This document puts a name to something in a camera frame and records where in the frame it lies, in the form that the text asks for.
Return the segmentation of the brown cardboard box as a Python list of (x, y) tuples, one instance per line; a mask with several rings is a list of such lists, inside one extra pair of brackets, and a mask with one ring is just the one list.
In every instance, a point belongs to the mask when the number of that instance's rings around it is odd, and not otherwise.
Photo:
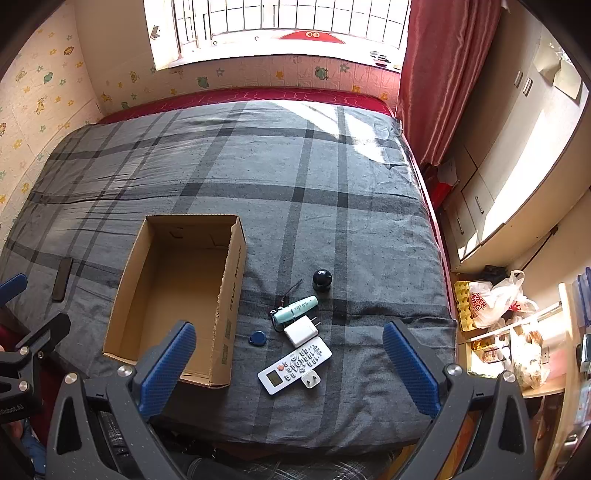
[(115, 296), (104, 355), (134, 364), (174, 324), (187, 321), (197, 347), (181, 380), (228, 387), (246, 253), (236, 215), (145, 217)]

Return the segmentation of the small white plug adapter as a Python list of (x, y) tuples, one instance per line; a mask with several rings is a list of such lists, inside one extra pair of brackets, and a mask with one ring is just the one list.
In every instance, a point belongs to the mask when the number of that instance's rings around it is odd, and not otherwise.
[(308, 389), (314, 389), (315, 386), (321, 383), (321, 377), (315, 370), (311, 370), (301, 376), (301, 382)]

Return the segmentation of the metal keychain with strap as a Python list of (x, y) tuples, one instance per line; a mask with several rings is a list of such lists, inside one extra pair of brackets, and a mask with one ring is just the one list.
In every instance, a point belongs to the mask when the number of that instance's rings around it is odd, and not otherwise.
[(283, 296), (280, 297), (280, 301), (277, 302), (276, 306), (274, 306), (273, 309), (270, 309), (269, 318), (271, 326), (273, 326), (273, 330), (277, 333), (283, 332), (283, 327), (281, 327), (280, 324), (276, 322), (276, 319), (274, 319), (274, 315), (276, 315), (277, 312), (279, 312), (281, 309), (283, 309), (284, 306), (286, 306), (286, 301), (290, 299), (290, 294), (294, 291), (297, 291), (297, 289), (300, 288), (302, 282), (303, 280), (300, 279), (297, 280), (297, 282), (295, 282), (294, 285), (291, 285), (290, 288), (288, 288), (287, 291), (283, 293)]

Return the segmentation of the teal cosmetic tube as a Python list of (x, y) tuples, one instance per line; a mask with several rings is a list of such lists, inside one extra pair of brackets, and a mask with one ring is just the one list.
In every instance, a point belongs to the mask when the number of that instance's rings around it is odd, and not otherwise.
[(318, 298), (315, 296), (308, 296), (307, 298), (291, 303), (271, 314), (271, 319), (276, 326), (283, 325), (294, 319), (300, 318), (305, 313), (318, 306)]

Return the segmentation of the white remote control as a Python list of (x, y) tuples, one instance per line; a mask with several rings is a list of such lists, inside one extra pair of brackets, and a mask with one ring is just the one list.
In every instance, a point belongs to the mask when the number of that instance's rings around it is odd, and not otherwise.
[(276, 395), (288, 386), (301, 382), (301, 376), (331, 359), (332, 351), (320, 336), (274, 362), (257, 374), (259, 382), (270, 395)]

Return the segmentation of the large white charger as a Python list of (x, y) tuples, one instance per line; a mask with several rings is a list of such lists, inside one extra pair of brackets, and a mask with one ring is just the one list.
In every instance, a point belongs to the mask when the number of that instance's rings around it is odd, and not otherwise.
[(318, 336), (318, 327), (314, 321), (315, 319), (304, 315), (283, 329), (283, 333), (287, 335), (287, 339), (290, 340), (294, 348), (301, 347), (304, 343)]

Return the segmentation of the black round-top bottle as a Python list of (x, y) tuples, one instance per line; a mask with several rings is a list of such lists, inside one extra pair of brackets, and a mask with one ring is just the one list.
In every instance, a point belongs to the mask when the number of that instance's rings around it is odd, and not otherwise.
[(332, 273), (326, 269), (315, 271), (312, 276), (312, 288), (318, 293), (328, 292), (332, 287)]

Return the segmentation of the black smartphone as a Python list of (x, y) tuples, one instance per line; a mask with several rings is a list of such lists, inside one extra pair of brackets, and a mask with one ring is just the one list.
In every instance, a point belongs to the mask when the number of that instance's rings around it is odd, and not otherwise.
[(64, 257), (59, 262), (51, 294), (51, 300), (55, 303), (60, 303), (65, 298), (72, 265), (71, 257)]

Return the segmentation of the wooden side shelf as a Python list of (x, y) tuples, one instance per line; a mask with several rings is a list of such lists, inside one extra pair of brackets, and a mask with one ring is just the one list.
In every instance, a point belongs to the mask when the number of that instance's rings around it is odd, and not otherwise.
[(558, 285), (559, 301), (513, 325), (473, 337), (458, 347), (460, 365), (493, 378), (507, 367), (526, 398), (577, 389), (582, 334), (572, 288)]

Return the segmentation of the yellow egg carton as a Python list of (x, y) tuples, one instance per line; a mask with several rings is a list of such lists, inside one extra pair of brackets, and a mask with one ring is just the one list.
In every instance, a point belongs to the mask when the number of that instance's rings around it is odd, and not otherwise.
[(470, 307), (469, 285), (470, 283), (468, 281), (456, 281), (453, 286), (458, 318), (463, 332), (477, 329)]

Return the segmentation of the grey plaid bed blanket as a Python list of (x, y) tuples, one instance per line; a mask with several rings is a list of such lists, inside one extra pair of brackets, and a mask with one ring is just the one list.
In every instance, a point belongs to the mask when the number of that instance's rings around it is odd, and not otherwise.
[[(49, 155), (1, 254), (1, 275), (23, 273), (12, 303), (29, 328), (58, 311), (71, 320), (58, 355), (104, 375), (102, 346), (117, 287), (145, 217), (233, 214), (247, 247), (228, 387), (181, 384), (165, 409), (206, 437), (281, 449), (387, 450), (427, 429), (384, 350), (384, 326), (409, 321), (444, 361), (456, 324), (431, 217), (392, 117), (288, 101), (231, 102), (80, 128)], [(51, 300), (59, 262), (71, 257), (65, 298)], [(269, 312), (318, 298), (332, 357), (321, 383), (270, 395), (257, 373), (290, 352)], [(249, 344), (266, 333), (263, 347)]]

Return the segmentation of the beige wardrobe cabinet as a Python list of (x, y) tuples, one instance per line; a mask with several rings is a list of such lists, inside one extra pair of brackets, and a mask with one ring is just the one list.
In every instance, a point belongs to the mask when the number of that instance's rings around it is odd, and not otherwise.
[(566, 51), (519, 1), (499, 25), (448, 157), (459, 183), (441, 226), (456, 273), (508, 266), (590, 184), (590, 92)]

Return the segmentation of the red mattress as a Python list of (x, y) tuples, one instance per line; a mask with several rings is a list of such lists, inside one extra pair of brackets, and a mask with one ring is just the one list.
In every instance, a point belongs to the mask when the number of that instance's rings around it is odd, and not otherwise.
[(393, 109), (384, 100), (362, 93), (298, 87), (245, 87), (211, 90), (160, 99), (109, 114), (99, 120), (98, 123), (100, 125), (106, 125), (142, 116), (204, 105), (274, 100), (317, 102), (328, 105), (348, 106), (394, 117)]

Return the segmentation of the red curtain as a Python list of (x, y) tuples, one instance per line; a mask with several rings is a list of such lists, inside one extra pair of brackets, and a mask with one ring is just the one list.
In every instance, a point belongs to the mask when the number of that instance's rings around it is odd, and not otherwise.
[(437, 167), (478, 80), (499, 1), (413, 1), (397, 115), (422, 168)]

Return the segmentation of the window with bars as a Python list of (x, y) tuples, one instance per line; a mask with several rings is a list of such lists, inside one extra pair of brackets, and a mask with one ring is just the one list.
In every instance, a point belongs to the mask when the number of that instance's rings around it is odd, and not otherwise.
[(276, 55), (398, 70), (411, 4), (383, 0), (178, 0), (143, 4), (157, 69)]

